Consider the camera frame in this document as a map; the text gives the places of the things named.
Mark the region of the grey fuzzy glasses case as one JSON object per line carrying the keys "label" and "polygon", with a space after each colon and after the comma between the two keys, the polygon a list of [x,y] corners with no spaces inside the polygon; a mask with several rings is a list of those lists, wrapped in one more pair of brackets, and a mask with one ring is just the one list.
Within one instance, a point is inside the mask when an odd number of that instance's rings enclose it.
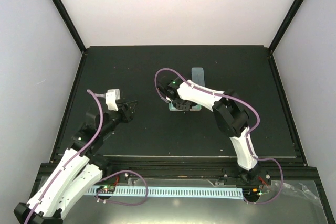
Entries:
{"label": "grey fuzzy glasses case", "polygon": [[202,106],[191,101],[183,103],[169,103],[169,110],[172,112],[200,111]]}

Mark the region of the blue fuzzy glasses case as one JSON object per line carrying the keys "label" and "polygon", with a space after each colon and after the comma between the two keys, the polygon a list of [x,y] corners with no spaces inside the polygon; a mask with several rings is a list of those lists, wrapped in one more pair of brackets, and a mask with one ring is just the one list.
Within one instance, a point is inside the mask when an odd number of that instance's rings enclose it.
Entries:
{"label": "blue fuzzy glasses case", "polygon": [[204,69],[202,67],[193,67],[191,69],[192,81],[200,86],[205,86]]}

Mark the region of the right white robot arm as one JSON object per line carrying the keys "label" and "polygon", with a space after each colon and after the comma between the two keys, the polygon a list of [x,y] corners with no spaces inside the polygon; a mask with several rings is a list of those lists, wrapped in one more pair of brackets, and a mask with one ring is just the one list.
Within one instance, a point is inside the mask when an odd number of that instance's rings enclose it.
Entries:
{"label": "right white robot arm", "polygon": [[163,98],[178,110],[189,111],[198,104],[213,112],[219,130],[230,138],[236,152],[239,179],[250,184],[258,177],[258,156],[248,133],[249,115],[238,102],[235,92],[226,94],[181,78],[170,80],[164,77],[156,81],[155,86]]}

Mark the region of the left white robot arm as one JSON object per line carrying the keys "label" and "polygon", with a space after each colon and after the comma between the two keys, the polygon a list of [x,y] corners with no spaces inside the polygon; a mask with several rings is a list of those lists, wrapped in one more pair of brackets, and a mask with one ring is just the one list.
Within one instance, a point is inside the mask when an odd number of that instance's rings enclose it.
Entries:
{"label": "left white robot arm", "polygon": [[15,207],[19,223],[63,223],[89,188],[112,177],[110,162],[98,150],[120,123],[133,120],[137,103],[118,101],[113,110],[98,105],[97,110],[86,113],[86,120],[52,174],[27,203]]}

